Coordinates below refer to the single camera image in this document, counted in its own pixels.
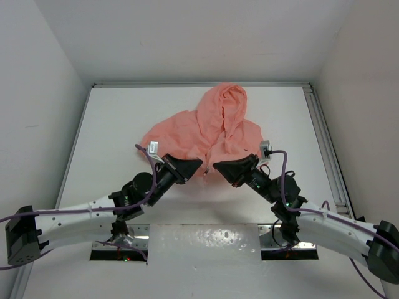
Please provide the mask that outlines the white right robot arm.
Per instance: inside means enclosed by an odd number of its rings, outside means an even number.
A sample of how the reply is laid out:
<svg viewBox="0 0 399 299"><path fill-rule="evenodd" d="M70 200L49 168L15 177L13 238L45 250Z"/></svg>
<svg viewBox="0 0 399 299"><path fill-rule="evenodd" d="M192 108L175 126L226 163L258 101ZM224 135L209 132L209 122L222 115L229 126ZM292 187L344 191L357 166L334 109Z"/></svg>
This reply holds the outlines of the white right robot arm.
<svg viewBox="0 0 399 299"><path fill-rule="evenodd" d="M259 158L250 154L236 161L214 163L233 187L248 185L272 204L281 221L281 235L287 243L309 242L358 261L379 279L398 284L398 229L388 221L379 224L349 219L300 195L291 171L271 179L258 168Z"/></svg>

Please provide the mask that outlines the salmon pink hooded jacket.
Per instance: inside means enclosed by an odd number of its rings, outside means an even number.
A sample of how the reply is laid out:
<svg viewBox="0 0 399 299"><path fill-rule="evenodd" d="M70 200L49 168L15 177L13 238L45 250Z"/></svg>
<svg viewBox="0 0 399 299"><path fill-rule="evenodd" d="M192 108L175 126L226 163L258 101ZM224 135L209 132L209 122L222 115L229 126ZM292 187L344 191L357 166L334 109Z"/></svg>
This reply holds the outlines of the salmon pink hooded jacket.
<svg viewBox="0 0 399 299"><path fill-rule="evenodd" d="M200 159L195 172L202 178L206 167L210 176L214 163L259 155L261 128L245 118L248 98L237 84L221 83L208 90L195 110L183 110L154 125L140 145L159 142L158 155L178 159Z"/></svg>

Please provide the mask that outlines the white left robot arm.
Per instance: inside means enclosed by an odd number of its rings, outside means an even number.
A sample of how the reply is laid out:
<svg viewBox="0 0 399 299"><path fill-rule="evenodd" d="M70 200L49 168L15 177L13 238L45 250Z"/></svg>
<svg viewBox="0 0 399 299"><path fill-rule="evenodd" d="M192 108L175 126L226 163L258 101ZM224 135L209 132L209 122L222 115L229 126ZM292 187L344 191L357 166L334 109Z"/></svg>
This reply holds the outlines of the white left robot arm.
<svg viewBox="0 0 399 299"><path fill-rule="evenodd" d="M7 216L8 267L21 267L59 247L126 237L127 221L142 215L144 206L154 206L174 184L187 183L203 162L166 154L150 164L151 173L138 173L121 190L100 199L53 210L24 206Z"/></svg>

